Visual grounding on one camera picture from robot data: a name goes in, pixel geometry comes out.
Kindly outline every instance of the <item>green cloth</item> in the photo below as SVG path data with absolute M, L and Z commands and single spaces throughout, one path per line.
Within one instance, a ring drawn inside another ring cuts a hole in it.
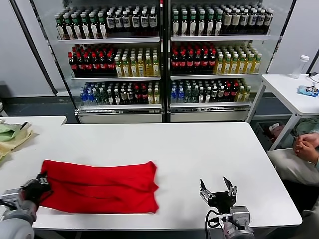
M 0 123 L 0 142 L 12 140 L 21 130 L 20 124 Z

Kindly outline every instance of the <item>plastic bottle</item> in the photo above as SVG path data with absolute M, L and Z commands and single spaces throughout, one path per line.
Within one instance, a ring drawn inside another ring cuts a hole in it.
M 291 78 L 298 79 L 300 74 L 303 71 L 303 68 L 305 67 L 308 61 L 309 61 L 309 56 L 305 56 L 305 55 L 300 56 L 299 64 L 294 69 L 293 73 L 291 74 Z

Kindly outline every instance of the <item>display fridge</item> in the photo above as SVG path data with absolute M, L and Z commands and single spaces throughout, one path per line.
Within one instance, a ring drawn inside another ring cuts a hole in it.
M 244 121 L 293 2 L 30 5 L 79 121 L 139 123 Z

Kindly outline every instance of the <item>red cloth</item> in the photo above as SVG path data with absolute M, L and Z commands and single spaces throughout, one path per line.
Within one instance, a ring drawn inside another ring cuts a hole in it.
M 155 213 L 153 162 L 91 167 L 45 160 L 41 172 L 53 194 L 41 206 L 69 213 Z

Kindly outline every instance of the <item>khaki pants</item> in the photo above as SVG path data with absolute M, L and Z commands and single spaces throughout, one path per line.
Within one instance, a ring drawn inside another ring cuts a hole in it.
M 281 179 L 319 187 L 319 171 L 312 163 L 298 158 L 292 149 L 278 149 L 267 154 Z M 319 239 L 319 198 L 311 211 L 303 211 L 303 223 L 293 239 Z

